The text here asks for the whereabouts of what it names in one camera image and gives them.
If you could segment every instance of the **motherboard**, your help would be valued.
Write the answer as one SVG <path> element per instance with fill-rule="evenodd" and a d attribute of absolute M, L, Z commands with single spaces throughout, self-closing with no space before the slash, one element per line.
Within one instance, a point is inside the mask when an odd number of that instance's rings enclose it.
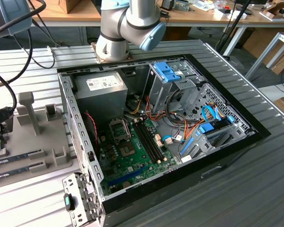
<path fill-rule="evenodd" d="M 101 133 L 99 163 L 104 174 L 101 182 L 104 195 L 110 195 L 158 173 L 168 173 L 176 166 L 170 151 L 165 146 L 157 145 L 158 133 L 150 119 L 139 123 L 130 122 L 127 126 L 131 137 L 119 143 L 115 143 L 112 130 Z M 118 136 L 126 134 L 122 124 L 114 127 L 113 131 Z"/>

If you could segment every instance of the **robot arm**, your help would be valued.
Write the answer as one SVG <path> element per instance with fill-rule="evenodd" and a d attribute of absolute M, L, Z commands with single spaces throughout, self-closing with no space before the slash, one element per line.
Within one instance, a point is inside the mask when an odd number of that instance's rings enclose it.
<path fill-rule="evenodd" d="M 102 0 L 101 35 L 96 53 L 107 61 L 122 61 L 129 54 L 128 41 L 151 51 L 165 30 L 155 0 Z"/>

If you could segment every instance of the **red wire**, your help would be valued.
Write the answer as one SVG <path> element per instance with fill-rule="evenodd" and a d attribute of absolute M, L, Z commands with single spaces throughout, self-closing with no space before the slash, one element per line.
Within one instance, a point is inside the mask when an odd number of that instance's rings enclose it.
<path fill-rule="evenodd" d="M 92 116 L 90 116 L 88 113 L 85 113 L 85 114 L 92 120 L 92 122 L 93 122 L 93 124 L 94 124 L 94 127 L 95 127 L 95 135 L 96 135 L 95 143 L 96 143 L 96 146 L 98 146 L 98 140 L 97 140 L 97 138 L 98 138 L 98 132 L 97 132 L 96 123 L 95 123 L 94 119 L 92 118 Z"/>

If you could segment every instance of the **power supply label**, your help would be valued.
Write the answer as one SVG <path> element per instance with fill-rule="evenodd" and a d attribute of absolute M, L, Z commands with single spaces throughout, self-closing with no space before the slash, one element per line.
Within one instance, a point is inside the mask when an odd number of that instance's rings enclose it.
<path fill-rule="evenodd" d="M 88 79 L 87 85 L 91 91 L 100 90 L 109 87 L 122 86 L 122 82 L 119 82 L 115 76 L 99 77 Z"/>

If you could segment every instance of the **metal sheet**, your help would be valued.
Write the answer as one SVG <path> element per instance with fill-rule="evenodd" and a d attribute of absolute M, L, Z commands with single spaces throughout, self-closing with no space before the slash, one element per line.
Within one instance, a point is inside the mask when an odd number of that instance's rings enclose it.
<path fill-rule="evenodd" d="M 223 172 L 122 226 L 284 225 L 284 116 L 280 111 L 275 110 L 273 104 L 223 57 L 217 56 L 201 41 L 161 42 L 152 52 L 140 51 L 134 45 L 130 45 L 130 49 L 136 59 L 191 53 L 200 61 L 210 59 L 203 61 L 211 64 L 212 58 L 215 58 L 217 62 L 214 65 L 219 66 L 207 69 L 233 93 L 237 93 L 239 85 L 244 85 L 236 98 L 255 113 L 272 136 Z M 96 62 L 89 46 L 54 48 L 54 51 L 63 56 L 57 57 L 57 68 Z M 45 57 L 43 61 L 46 62 L 51 60 L 46 49 L 34 50 L 34 56 Z M 9 79 L 16 75 L 23 61 L 14 60 L 25 57 L 21 50 L 0 51 L 0 73 L 3 77 Z M 32 64 L 30 70 L 11 85 L 17 92 L 33 90 L 38 99 L 36 103 L 39 103 L 36 106 L 42 108 L 44 103 L 60 101 L 55 78 L 55 69 L 44 70 Z M 1 107 L 11 102 L 4 88 L 0 89 L 0 96 Z M 69 226 L 71 222 L 64 210 L 61 179 L 78 171 L 78 168 L 76 163 L 68 169 L 0 188 L 0 226 Z"/>

